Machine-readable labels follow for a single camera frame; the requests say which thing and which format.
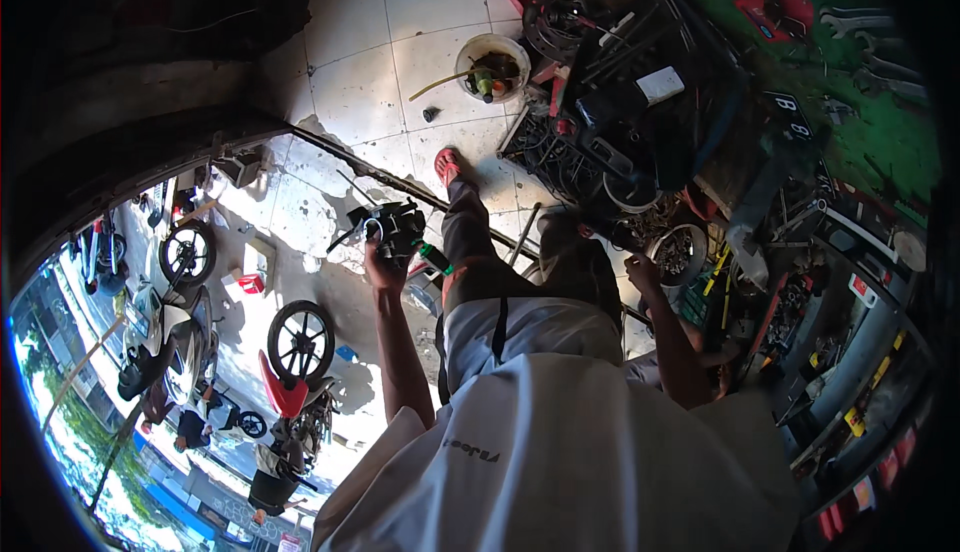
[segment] hand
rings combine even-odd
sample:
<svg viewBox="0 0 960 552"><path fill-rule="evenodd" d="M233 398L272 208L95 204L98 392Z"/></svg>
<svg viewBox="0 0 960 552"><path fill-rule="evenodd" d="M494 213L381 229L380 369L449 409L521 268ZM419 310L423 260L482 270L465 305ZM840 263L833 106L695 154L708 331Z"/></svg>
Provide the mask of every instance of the hand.
<svg viewBox="0 0 960 552"><path fill-rule="evenodd" d="M650 296L656 292L663 292L660 281L660 270L653 260L647 258L645 254L634 254L623 261L627 267L627 277L630 283L643 296Z"/></svg>
<svg viewBox="0 0 960 552"><path fill-rule="evenodd" d="M366 278L369 279L369 284L373 286L374 293L399 296L407 282L407 265L412 255L407 257L406 264L402 267L396 267L392 260L381 258L377 253L379 244L379 231L366 240L366 257L364 258Z"/></svg>

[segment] tiled floor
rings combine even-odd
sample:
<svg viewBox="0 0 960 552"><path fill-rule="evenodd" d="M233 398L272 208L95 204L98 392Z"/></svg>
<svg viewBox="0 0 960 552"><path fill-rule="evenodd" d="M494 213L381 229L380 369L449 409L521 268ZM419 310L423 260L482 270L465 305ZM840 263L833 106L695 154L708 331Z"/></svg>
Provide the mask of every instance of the tiled floor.
<svg viewBox="0 0 960 552"><path fill-rule="evenodd" d="M522 109L519 102L478 102L457 81L408 100L452 74L457 53L470 38L519 37L520 14L508 0L310 0L310 13L303 33L262 60L287 121L297 124L315 114L319 126L360 158L444 199L447 192L434 174L433 160L444 146L456 146L481 186L491 226L510 238L519 236L536 202L559 204L538 181L494 155ZM423 116L428 107L440 109L429 124ZM306 217L301 206L310 197L282 190L320 186L317 179L325 177L317 171L327 169L300 166L311 162L316 160L294 162L278 184L272 222L285 225L288 221L277 213L292 212L288 231ZM531 236L536 245L535 229ZM315 250L316 243L309 247ZM633 302L624 254L609 251L625 300Z"/></svg>

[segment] black tire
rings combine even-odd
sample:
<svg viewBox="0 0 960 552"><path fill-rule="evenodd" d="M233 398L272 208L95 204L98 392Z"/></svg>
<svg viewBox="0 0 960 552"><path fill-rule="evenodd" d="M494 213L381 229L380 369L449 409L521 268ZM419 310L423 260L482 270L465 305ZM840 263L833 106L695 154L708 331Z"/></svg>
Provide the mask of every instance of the black tire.
<svg viewBox="0 0 960 552"><path fill-rule="evenodd" d="M193 232L195 236L193 241L196 241L195 238L197 237L203 239L205 252L202 256L199 256L198 259L202 259L205 264L196 274L185 270L180 276L177 285L199 285L210 277L210 274L213 273L214 266L217 264L217 245L216 239L213 236L213 229L203 221L193 220L185 222L171 231L166 239L160 242L160 249L157 252L160 270L163 272L163 277L167 279L167 282L172 283L174 281L177 270L174 269L171 261L168 259L167 251L168 249L172 249L176 252L177 247L181 245L180 242L186 239L186 236L181 235L184 232Z"/></svg>
<svg viewBox="0 0 960 552"><path fill-rule="evenodd" d="M263 419L262 414L252 410L238 414L237 425L243 429L246 435L255 440L262 438L267 433L267 421Z"/></svg>
<svg viewBox="0 0 960 552"><path fill-rule="evenodd" d="M117 258L117 265L120 264L120 261L123 260L127 255L127 239L119 233L113 234L113 255ZM98 273L112 273L114 270L111 267L111 258L104 254L97 255L97 272Z"/></svg>
<svg viewBox="0 0 960 552"><path fill-rule="evenodd" d="M308 313L319 319L319 322L322 324L322 334L325 339L323 350L314 350L312 355L313 357L319 357L318 366L307 371L303 376L301 376L299 372L294 372L291 368L283 366L283 358L288 357L288 351L292 352L289 346L284 344L282 346L283 354L281 354L280 351L281 338L284 333L294 335L293 333L287 333L290 329L289 327L284 327L284 325L288 319L302 313ZM273 321L270 323L270 331L267 333L267 357L270 359L270 366L273 367L273 370L288 387L293 387L299 378L306 381L307 387L311 390L319 386L324 379L324 375L330 369L330 363L333 362L333 348L335 346L333 319L330 318L326 310L306 299L290 302L283 308L280 308L276 316L273 317ZM288 364L292 367L294 361L288 361Z"/></svg>

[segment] red sandal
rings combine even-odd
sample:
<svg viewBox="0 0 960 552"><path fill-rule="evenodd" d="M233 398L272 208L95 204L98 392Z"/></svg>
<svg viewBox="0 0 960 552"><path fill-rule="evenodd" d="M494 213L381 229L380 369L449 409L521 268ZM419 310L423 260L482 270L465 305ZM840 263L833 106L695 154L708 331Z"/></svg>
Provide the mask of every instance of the red sandal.
<svg viewBox="0 0 960 552"><path fill-rule="evenodd" d="M433 170L437 172L439 182L443 187L450 187L450 182L460 176L460 165L457 164L457 150L443 148L437 152L433 160Z"/></svg>

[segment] yellow hose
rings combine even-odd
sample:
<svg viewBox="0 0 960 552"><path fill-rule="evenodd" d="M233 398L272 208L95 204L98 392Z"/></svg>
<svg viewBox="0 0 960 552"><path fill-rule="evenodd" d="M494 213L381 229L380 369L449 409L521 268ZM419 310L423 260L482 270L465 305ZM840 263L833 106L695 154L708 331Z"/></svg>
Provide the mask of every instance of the yellow hose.
<svg viewBox="0 0 960 552"><path fill-rule="evenodd" d="M424 94L426 94L426 92L428 92L428 91L430 91L430 90L433 90L433 89L436 88L437 86L442 86L442 85L445 84L446 82L452 82L452 81L455 80L455 79L460 79L461 77L467 77L468 75L473 75L474 73L479 73L480 71L489 71L490 73L495 73L495 72L496 72L496 71L491 71L491 69L486 68L486 67L480 67L480 68L475 68L475 69L466 69L466 70L463 71L462 73L457 73L456 75L450 75L449 77L444 77L444 78L440 79L439 81L434 81L434 82L430 83L430 84L427 85L424 89L419 90L419 91L417 91L414 95L410 96L410 98L408 98L408 101L409 101L409 102L413 102L414 100L416 100L416 99L420 98L421 96L423 96Z"/></svg>

